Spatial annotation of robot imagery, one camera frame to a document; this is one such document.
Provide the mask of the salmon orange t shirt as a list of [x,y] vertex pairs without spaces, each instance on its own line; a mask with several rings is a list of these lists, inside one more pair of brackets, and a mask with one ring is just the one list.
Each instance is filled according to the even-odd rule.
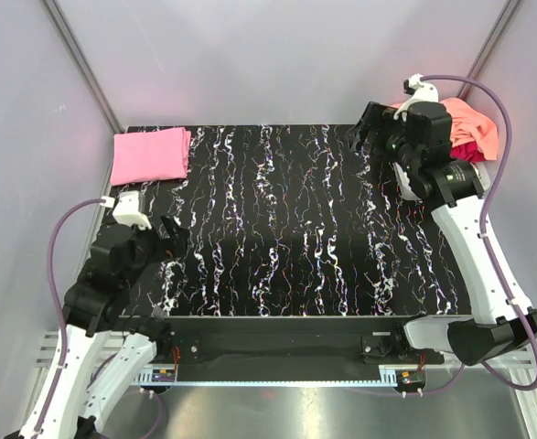
[[499,152],[499,136],[496,124],[488,116],[477,112],[458,98],[441,101],[452,116],[450,139],[452,148],[475,142],[485,156],[485,161],[496,161]]

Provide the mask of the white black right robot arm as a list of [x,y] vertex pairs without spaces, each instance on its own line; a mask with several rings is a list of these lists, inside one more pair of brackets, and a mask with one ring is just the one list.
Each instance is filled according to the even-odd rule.
[[451,156],[451,115],[438,102],[404,112],[369,102],[350,129],[349,145],[393,165],[401,195],[420,200],[445,236],[467,288],[470,316],[422,316],[391,339],[411,362],[424,349],[446,351],[468,366],[526,346],[537,336],[537,309],[516,282],[489,221],[476,168]]

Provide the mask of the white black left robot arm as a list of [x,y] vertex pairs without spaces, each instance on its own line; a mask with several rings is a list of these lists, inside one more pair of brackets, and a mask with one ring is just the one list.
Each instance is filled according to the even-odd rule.
[[111,224],[92,244],[89,259],[67,291],[65,324],[38,400],[14,438],[96,438],[148,363],[178,360],[171,325],[151,316],[136,318],[119,351],[95,368],[129,294],[152,263],[182,257],[189,232],[169,217],[167,237],[136,225]]

